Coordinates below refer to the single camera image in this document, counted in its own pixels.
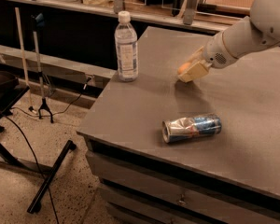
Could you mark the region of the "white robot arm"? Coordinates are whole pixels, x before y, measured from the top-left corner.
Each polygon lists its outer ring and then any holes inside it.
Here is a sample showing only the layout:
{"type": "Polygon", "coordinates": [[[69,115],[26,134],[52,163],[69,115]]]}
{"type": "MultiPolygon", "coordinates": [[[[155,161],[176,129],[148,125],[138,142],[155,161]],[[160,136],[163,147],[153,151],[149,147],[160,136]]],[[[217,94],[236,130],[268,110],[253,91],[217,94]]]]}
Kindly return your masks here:
{"type": "Polygon", "coordinates": [[[252,52],[280,46],[280,0],[254,0],[248,16],[211,37],[177,70],[188,83],[222,69],[252,52]]]}

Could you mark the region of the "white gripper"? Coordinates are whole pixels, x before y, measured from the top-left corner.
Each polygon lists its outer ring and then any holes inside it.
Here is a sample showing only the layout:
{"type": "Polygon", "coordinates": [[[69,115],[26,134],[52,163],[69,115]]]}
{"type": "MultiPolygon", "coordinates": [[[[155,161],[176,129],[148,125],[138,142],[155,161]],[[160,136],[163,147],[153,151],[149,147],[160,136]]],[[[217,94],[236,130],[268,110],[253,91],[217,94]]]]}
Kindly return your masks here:
{"type": "Polygon", "coordinates": [[[238,38],[239,36],[235,32],[217,33],[207,41],[204,47],[200,47],[190,55],[188,59],[188,62],[191,63],[190,67],[178,75],[178,78],[188,83],[206,76],[210,66],[222,69],[237,62],[239,57],[234,46],[238,38]]]}

